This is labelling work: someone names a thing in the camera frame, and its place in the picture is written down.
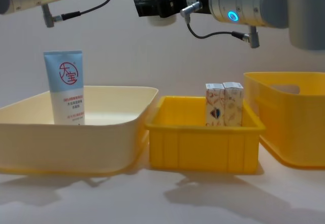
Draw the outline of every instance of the yellow plastic crate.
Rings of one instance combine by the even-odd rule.
[[[325,73],[247,73],[245,94],[267,128],[261,143],[275,158],[325,169]]]
[[[265,129],[244,102],[243,127],[205,126],[202,97],[163,97],[147,123],[154,168],[254,173]]]

